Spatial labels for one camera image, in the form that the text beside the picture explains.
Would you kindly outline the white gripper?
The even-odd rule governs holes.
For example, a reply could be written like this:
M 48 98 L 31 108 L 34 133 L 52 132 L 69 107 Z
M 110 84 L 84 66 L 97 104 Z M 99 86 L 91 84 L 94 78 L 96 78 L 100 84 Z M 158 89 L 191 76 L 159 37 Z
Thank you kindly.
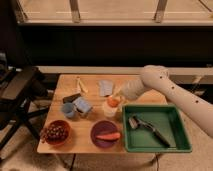
M 120 94 L 127 100 L 136 100 L 144 93 L 144 85 L 140 79 L 130 80 L 122 85 Z

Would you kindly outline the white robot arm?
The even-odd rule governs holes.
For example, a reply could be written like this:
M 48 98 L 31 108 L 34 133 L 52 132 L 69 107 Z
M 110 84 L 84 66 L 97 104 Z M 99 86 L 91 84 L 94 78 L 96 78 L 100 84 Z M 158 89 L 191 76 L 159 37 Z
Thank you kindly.
M 135 79 L 122 85 L 119 93 L 127 100 L 134 101 L 150 89 L 166 96 L 208 136 L 213 138 L 213 104 L 171 81 L 169 71 L 164 66 L 147 65 L 143 67 Z

